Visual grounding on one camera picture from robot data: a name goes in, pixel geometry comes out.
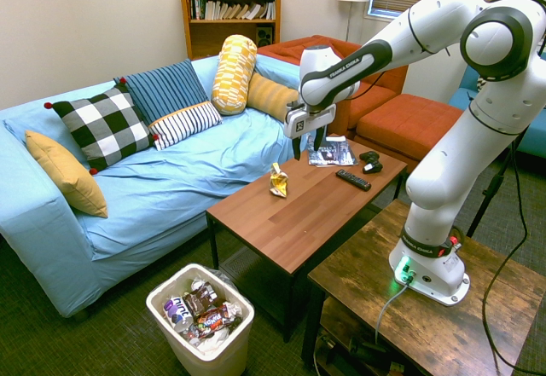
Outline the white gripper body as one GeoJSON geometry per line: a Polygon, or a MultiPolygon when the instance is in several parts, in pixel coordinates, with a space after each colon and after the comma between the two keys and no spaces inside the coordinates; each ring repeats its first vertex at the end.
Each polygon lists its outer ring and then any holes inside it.
{"type": "Polygon", "coordinates": [[[335,104],[313,113],[309,105],[297,101],[288,103],[284,120],[284,134],[290,139],[295,139],[305,133],[318,130],[334,121],[335,112],[335,104]]]}

